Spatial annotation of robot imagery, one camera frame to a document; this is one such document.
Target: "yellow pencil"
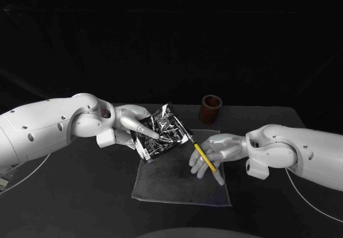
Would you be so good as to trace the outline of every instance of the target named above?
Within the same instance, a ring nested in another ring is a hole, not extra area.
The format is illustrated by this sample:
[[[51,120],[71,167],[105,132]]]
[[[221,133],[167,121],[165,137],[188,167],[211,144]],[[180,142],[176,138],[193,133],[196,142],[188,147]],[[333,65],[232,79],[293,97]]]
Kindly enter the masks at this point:
[[[201,146],[198,145],[196,141],[193,140],[192,135],[188,133],[188,130],[185,129],[185,127],[183,127],[180,121],[179,121],[179,124],[180,124],[180,126],[182,126],[182,128],[183,128],[183,131],[185,131],[185,133],[186,133],[186,135],[188,135],[188,138],[189,138],[190,141],[193,142],[195,148],[196,148],[196,150],[198,150],[198,152],[199,152],[199,154],[201,154],[201,156],[202,156],[202,158],[203,158],[203,160],[205,160],[205,162],[206,162],[206,164],[208,164],[208,166],[209,166],[212,172],[216,173],[216,167],[215,167],[214,163],[211,162],[208,156],[205,155],[205,152],[203,152]]]

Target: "brown cup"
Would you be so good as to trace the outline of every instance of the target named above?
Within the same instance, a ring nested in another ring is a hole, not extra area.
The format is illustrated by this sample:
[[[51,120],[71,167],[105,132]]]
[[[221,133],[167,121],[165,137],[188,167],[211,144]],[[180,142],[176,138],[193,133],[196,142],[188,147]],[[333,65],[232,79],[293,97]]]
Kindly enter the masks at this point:
[[[203,124],[214,124],[222,105],[222,99],[216,95],[206,95],[202,98],[199,119]]]

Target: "gray towel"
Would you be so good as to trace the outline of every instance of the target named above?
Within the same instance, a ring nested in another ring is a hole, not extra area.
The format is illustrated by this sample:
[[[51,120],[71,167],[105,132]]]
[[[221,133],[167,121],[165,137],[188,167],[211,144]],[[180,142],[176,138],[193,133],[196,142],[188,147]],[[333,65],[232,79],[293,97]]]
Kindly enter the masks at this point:
[[[192,130],[193,138],[201,144],[215,130]],[[190,173],[189,157],[195,146],[190,141],[178,146],[152,163],[143,161],[131,197],[150,202],[206,205],[215,207],[231,206],[227,185],[221,186],[208,169],[202,179]],[[224,166],[219,167],[225,179]]]

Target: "table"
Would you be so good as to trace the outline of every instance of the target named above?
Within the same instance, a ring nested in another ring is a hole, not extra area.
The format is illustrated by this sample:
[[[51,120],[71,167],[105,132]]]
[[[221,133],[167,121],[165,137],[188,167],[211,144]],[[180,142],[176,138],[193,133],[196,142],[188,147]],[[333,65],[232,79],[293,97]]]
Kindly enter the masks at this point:
[[[162,105],[140,106],[154,112]],[[286,107],[224,106],[211,126],[198,120],[201,106],[175,108],[190,129],[245,135],[267,124],[304,127],[296,111]],[[12,182],[33,171],[42,160],[22,166]],[[270,169],[270,177],[260,180],[247,175],[245,162],[242,159],[224,164],[234,207],[141,202],[131,198],[137,152],[120,145],[100,148],[95,137],[78,138],[51,155],[31,178],[0,196],[0,237],[131,238],[179,227],[227,229],[264,238],[342,237],[343,224],[303,201],[286,170]],[[291,177],[312,203],[343,218],[343,192]]]

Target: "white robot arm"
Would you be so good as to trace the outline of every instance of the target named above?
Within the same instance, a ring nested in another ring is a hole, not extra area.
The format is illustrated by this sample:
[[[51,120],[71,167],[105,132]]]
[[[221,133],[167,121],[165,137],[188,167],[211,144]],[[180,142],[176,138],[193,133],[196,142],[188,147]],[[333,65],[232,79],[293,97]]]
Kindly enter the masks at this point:
[[[265,125],[247,136],[219,134],[202,146],[212,148],[212,161],[234,161],[250,157],[248,175],[265,179],[268,167],[287,168],[297,176],[343,191],[343,136],[312,129]],[[189,165],[202,178],[206,164],[195,151]]]
[[[0,115],[0,168],[51,154],[77,137],[97,136],[101,148],[118,143],[113,127],[157,139],[159,134],[137,121],[147,116],[146,108],[114,107],[87,93],[15,108]]]

